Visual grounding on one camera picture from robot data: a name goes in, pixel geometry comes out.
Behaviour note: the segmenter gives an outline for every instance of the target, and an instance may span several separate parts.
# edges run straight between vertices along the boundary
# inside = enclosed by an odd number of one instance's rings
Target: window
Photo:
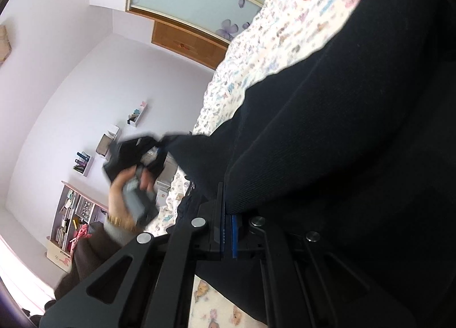
[[[54,292],[31,272],[0,236],[0,277],[17,304],[30,315],[44,314],[44,305]]]

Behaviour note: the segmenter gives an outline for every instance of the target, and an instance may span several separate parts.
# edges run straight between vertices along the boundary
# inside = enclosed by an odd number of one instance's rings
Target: hand
[[[111,216],[119,218],[122,221],[123,226],[127,228],[135,226],[136,223],[125,206],[122,190],[125,184],[135,176],[135,172],[136,166],[124,169],[117,175],[111,184],[111,188],[109,189],[108,212]],[[150,172],[143,169],[140,189],[152,191],[154,183],[155,179],[152,177]]]

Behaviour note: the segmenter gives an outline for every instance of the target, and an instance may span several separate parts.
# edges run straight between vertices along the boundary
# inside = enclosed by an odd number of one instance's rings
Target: light purple wall
[[[122,136],[188,133],[199,115],[213,71],[154,45],[110,35],[68,75],[31,129],[11,178],[6,206],[41,243],[49,235],[61,180],[103,203],[109,183],[96,157],[88,177],[72,170],[75,154],[95,153],[109,125]],[[143,100],[137,128],[125,126]]]
[[[112,32],[112,11],[91,7],[88,0],[10,0],[0,23],[6,25],[13,48],[0,67],[3,206],[17,157],[36,118],[70,71]]]

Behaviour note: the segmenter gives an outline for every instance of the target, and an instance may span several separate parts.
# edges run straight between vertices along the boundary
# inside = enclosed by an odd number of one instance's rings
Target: bookshelf
[[[46,256],[65,271],[71,269],[71,240],[83,224],[104,222],[108,207],[92,199],[73,185],[62,181],[63,190],[47,238]]]

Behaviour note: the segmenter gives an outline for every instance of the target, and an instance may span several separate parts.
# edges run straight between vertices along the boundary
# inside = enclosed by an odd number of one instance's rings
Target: wooden cabinet
[[[228,44],[205,32],[144,10],[131,9],[130,12],[155,21],[152,44],[212,69],[216,69],[225,57]]]
[[[191,33],[156,22],[152,43],[184,55],[206,67],[215,69],[225,57],[225,48],[218,47]]]

